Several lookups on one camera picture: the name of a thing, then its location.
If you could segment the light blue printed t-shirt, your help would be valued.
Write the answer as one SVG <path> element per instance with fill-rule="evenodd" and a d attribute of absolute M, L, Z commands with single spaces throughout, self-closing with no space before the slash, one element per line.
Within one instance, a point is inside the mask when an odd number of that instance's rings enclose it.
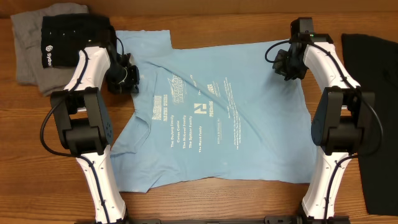
<path fill-rule="evenodd" d="M 167 30 L 117 36 L 140 74 L 111 151 L 120 191 L 207 177 L 310 182 L 316 148 L 301 82 L 270 63 L 287 44 L 174 49 Z"/>

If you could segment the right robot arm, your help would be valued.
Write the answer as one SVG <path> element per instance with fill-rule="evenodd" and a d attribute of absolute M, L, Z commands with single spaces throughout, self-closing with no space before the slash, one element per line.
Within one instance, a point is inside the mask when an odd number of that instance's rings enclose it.
<path fill-rule="evenodd" d="M 302 80 L 310 70 L 322 91 L 311 125 L 317 163 L 298 214 L 268 216 L 264 221 L 350 224 L 349 217 L 335 215 L 335 199 L 347 165 L 359 157 L 371 120 L 378 118 L 375 95 L 361 91 L 336 55 L 332 38 L 314 31 L 312 18 L 292 21 L 290 33 L 289 49 L 278 51 L 272 68 L 285 80 Z"/>

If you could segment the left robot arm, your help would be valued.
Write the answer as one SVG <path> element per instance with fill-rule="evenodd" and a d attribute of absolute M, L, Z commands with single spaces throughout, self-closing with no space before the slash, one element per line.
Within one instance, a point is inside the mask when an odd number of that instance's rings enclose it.
<path fill-rule="evenodd" d="M 50 96 L 58 136 L 68 157 L 79 163 L 95 207 L 95 223 L 130 223 L 111 165 L 113 126 L 101 95 L 106 82 L 114 94 L 138 91 L 139 72 L 114 44 L 89 44 L 79 52 L 75 72 Z"/>

